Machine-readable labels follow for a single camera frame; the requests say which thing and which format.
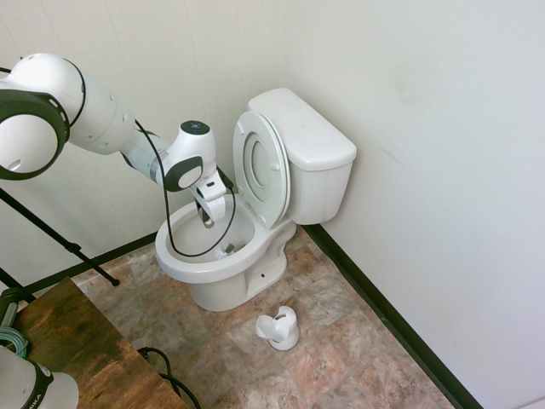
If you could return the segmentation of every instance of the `toilet tank lid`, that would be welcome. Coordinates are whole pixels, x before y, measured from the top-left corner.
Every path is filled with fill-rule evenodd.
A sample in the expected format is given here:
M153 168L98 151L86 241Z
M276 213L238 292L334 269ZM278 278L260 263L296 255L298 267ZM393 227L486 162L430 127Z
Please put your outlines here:
M304 100L286 88L250 100L282 138L288 160L306 171L334 169L356 158L356 146Z

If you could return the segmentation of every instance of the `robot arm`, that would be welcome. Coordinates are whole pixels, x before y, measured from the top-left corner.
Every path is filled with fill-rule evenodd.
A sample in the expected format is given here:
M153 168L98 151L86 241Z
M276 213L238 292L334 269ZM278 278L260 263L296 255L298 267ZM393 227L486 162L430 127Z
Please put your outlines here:
M131 167L170 192L189 188L212 221L221 219L226 188L210 128L185 122L169 145L135 124L127 106L70 61L27 56L0 79L0 179L39 175L69 141L94 153L120 152Z

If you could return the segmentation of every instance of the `toilet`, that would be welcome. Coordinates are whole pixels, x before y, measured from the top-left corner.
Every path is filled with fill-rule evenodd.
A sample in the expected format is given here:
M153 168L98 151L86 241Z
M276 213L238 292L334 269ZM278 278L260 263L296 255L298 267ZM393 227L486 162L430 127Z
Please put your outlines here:
M226 311L250 300L284 274L286 242L296 224L326 222L344 195L356 147L337 128L289 89L253 98L237 121L233 137L235 216L223 248L199 257L172 250L166 222L155 250L161 269L189 284L193 300L209 311ZM194 203L170 217L178 249L198 253L223 234L233 199L225 196L226 216L208 229Z

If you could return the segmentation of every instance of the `toilet seat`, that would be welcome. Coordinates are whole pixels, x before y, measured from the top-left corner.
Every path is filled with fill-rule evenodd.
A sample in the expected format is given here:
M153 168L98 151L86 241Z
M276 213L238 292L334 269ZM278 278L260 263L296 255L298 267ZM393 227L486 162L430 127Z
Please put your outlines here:
M282 139L257 112L238 119L233 136L238 191L266 228L273 227L290 204L290 167Z

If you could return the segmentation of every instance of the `white paneled wall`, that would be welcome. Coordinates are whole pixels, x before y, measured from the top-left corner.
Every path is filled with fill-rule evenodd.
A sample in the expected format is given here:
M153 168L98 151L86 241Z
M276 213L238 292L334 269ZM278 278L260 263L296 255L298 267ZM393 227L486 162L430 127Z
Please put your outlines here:
M0 0L0 66L65 57L107 84L149 130L172 142L188 119L208 123L232 177L232 133L247 101L280 84L281 3L274 0ZM0 181L70 241L97 256L155 232L161 189L116 153L70 144L44 174ZM191 200L170 195L173 210ZM0 266L22 284L79 263L0 202Z
M545 395L545 3L284 1L284 85L357 145L342 249L485 408Z

